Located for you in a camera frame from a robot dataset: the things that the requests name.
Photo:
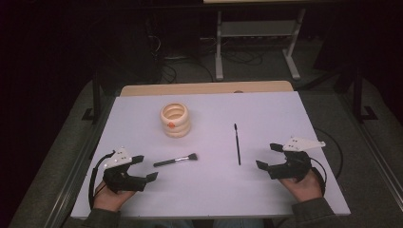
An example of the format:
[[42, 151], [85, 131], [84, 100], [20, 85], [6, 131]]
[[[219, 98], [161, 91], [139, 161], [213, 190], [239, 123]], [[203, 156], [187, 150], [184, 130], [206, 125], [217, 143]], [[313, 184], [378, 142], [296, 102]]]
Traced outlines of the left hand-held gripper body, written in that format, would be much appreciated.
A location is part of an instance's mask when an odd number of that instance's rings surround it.
[[114, 193], [119, 191], [143, 191], [146, 178], [130, 176], [127, 171], [134, 165], [132, 156], [124, 147], [114, 151], [111, 158], [104, 164], [103, 181]]

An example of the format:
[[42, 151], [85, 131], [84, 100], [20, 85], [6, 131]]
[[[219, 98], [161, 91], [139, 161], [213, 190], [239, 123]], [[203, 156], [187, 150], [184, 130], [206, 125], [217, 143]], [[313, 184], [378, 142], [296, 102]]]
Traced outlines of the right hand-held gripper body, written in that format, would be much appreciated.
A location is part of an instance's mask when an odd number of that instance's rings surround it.
[[325, 142], [307, 140], [299, 137], [290, 138], [282, 144], [285, 163], [268, 165], [267, 172], [272, 180], [295, 178], [302, 181], [310, 170], [313, 170], [326, 182], [326, 177], [322, 176], [316, 168], [312, 166], [312, 158], [307, 154], [308, 149], [325, 146]]

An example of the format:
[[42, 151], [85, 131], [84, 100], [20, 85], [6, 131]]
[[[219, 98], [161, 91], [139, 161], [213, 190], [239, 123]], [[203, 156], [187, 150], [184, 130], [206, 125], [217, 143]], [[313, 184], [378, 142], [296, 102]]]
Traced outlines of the black makeup brush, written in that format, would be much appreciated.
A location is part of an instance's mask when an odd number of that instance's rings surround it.
[[154, 167], [160, 167], [160, 166], [164, 166], [164, 165], [168, 165], [168, 164], [172, 164], [172, 163], [176, 163], [176, 162], [182, 162], [182, 161], [197, 161], [198, 160], [198, 156], [196, 153], [192, 153], [188, 156], [185, 157], [180, 157], [177, 159], [172, 159], [172, 160], [167, 160], [167, 161], [159, 161], [159, 162], [155, 162], [153, 163]]

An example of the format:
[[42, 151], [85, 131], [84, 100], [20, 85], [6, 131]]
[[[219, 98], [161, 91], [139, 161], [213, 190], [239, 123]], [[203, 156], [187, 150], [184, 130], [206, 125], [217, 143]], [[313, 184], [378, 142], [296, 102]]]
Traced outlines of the cream ribbed holder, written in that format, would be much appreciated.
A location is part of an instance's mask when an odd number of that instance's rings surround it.
[[163, 132], [171, 138], [184, 137], [191, 129], [190, 113], [186, 105], [171, 103], [160, 112]]

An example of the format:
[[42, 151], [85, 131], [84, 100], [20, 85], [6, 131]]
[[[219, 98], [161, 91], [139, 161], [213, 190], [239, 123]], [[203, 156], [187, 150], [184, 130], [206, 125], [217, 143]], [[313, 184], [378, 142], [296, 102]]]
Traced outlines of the person's left hand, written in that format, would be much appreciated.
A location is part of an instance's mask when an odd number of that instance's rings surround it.
[[134, 195], [135, 191], [119, 191], [118, 193], [114, 193], [102, 181], [96, 187], [93, 208], [119, 212], [122, 206]]

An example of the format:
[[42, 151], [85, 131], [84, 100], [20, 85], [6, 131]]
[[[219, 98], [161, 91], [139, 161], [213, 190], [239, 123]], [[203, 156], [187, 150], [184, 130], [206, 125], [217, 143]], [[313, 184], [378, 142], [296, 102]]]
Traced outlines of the person's right hand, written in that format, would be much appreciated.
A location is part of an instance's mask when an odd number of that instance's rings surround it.
[[280, 179], [279, 182], [295, 197], [297, 202], [323, 197], [317, 175], [312, 170], [301, 181]]

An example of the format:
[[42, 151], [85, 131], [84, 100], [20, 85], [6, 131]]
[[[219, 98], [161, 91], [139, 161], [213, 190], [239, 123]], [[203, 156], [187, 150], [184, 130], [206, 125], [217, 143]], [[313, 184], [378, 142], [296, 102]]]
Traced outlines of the white board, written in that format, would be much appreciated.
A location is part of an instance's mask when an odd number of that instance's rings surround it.
[[[187, 106], [191, 129], [181, 138], [163, 132], [162, 108]], [[238, 165], [234, 124], [238, 126]], [[296, 92], [224, 93], [119, 97], [111, 109], [93, 159], [124, 147], [141, 163], [128, 170], [158, 178], [122, 208], [131, 219], [268, 218], [291, 213], [293, 196], [256, 161], [278, 164], [283, 154], [271, 143], [316, 136]], [[162, 162], [196, 153], [197, 161]]]

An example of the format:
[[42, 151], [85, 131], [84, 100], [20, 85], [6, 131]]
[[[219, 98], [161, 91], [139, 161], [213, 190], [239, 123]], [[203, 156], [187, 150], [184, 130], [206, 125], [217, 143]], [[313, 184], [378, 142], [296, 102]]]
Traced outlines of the black metal stand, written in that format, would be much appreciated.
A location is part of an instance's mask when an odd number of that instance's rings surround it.
[[353, 114], [360, 124], [367, 120], [377, 120], [377, 116], [370, 106], [362, 105], [363, 77], [358, 67], [355, 71], [353, 84]]
[[96, 124], [100, 119], [102, 109], [101, 89], [99, 72], [96, 71], [92, 75], [92, 107], [86, 109], [82, 117], [83, 121], [91, 121]]

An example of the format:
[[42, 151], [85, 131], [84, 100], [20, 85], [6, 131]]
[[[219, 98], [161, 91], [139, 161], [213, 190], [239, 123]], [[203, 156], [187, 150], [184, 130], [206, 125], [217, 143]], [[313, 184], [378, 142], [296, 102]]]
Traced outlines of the grey metal rail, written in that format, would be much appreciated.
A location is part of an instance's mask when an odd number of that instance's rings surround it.
[[55, 181], [60, 178], [61, 187], [57, 191], [44, 228], [62, 228], [65, 220], [69, 218], [114, 101], [114, 97], [101, 98], [101, 116], [96, 124], [82, 120], [86, 109], [92, 107], [92, 101], [87, 104], [84, 100], [79, 100], [73, 107], [73, 113], [67, 118], [67, 124], [57, 137], [55, 145], [59, 154], [53, 159], [55, 172], [52, 179]]
[[357, 114], [347, 95], [339, 95], [338, 99], [374, 158], [382, 180], [403, 211], [403, 126], [379, 99], [374, 104], [360, 107]]

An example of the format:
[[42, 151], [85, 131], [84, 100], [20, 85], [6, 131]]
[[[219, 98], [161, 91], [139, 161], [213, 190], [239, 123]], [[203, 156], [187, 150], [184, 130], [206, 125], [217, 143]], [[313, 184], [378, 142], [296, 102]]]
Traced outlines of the grey metal desk frame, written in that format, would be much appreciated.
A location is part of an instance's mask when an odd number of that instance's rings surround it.
[[235, 37], [285, 37], [284, 63], [300, 79], [294, 49], [315, 26], [325, 29], [314, 63], [323, 70], [378, 66], [380, 58], [398, 58], [397, 29], [403, 29], [403, 0], [203, 0], [217, 9], [216, 79], [223, 79], [221, 40]]

